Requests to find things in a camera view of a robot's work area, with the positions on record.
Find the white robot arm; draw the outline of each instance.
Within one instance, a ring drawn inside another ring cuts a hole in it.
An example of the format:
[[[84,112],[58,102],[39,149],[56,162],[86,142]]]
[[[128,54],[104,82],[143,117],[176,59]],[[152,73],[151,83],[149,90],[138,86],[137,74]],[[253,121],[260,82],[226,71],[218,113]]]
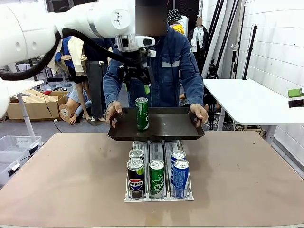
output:
[[[88,38],[115,37],[118,49],[128,57],[140,58],[143,51],[147,55],[146,47],[155,45],[153,38],[135,35],[135,0],[87,3],[64,13],[36,12],[31,4],[16,3],[0,6],[0,21],[0,31],[3,31],[0,36],[0,66],[48,53],[56,45],[56,34],[60,33],[63,38],[65,31],[75,30]],[[9,80],[14,80],[13,77],[14,74],[9,76]],[[7,89],[1,81],[0,117],[9,102]]]

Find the hand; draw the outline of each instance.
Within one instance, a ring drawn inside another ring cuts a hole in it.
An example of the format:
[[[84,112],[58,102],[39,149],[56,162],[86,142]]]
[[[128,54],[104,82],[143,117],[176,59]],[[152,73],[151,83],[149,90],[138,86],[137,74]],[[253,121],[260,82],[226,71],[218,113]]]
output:
[[[111,124],[113,128],[115,128],[115,121],[112,121],[110,123],[110,118],[114,116],[116,113],[122,114],[122,106],[120,102],[118,101],[113,101],[109,104],[107,111],[105,112],[105,121],[107,124]]]
[[[70,55],[65,55],[65,56],[61,57],[61,60],[70,61],[70,60],[72,60],[72,57]]]
[[[204,124],[208,120],[208,113],[207,111],[200,106],[199,104],[192,104],[190,106],[190,110],[195,113],[196,117],[202,120],[202,123]],[[196,124],[196,127],[199,127],[200,122],[198,121]]]
[[[85,61],[87,61],[87,57],[86,57],[85,55],[82,55],[82,56],[80,57],[80,60],[83,61],[83,62],[85,62]]]
[[[68,120],[68,123],[69,123],[70,125],[75,124],[75,123],[76,123],[76,118],[77,118],[77,115],[74,114],[73,117],[71,117],[71,118]]]

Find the soda can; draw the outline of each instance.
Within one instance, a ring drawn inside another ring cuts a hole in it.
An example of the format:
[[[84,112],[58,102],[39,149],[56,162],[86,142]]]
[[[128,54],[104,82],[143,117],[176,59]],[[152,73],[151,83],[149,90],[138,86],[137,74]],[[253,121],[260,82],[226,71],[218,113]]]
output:
[[[149,128],[149,106],[148,99],[139,97],[135,100],[137,112],[137,129],[144,131]]]
[[[143,153],[143,150],[141,149],[133,149],[130,151],[129,153],[129,158],[132,159],[132,158],[139,158],[139,159],[142,159],[142,161],[144,162],[144,153]]]
[[[145,193],[144,165],[139,158],[132,158],[127,163],[129,189],[132,199],[141,199]]]
[[[176,198],[187,196],[189,177],[189,162],[185,159],[177,159],[174,162],[174,189]]]
[[[171,154],[171,183],[173,183],[173,176],[174,176],[174,162],[177,160],[177,159],[186,159],[186,153],[184,151],[173,151],[172,154]]]
[[[165,163],[162,160],[152,160],[149,164],[150,193],[154,199],[163,198],[165,193],[164,167]]]

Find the black tray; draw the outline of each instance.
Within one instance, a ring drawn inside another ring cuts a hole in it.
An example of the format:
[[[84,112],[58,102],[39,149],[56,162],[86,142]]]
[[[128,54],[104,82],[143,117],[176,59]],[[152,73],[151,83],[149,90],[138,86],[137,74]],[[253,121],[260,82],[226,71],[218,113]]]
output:
[[[205,135],[189,108],[149,108],[149,128],[144,131],[137,130],[136,108],[123,108],[123,114],[110,122],[113,119],[117,123],[115,128],[111,124],[108,136],[116,141],[195,140]]]

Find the green can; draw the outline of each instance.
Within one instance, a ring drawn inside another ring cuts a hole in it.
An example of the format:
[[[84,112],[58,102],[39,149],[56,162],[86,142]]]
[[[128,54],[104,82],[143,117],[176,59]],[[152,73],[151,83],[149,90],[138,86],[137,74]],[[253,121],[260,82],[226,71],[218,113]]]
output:
[[[154,199],[161,199],[164,197],[164,167],[165,163],[162,160],[152,160],[149,164],[150,194]]]
[[[135,100],[137,112],[137,129],[144,131],[149,128],[149,106],[148,99],[139,97]]]

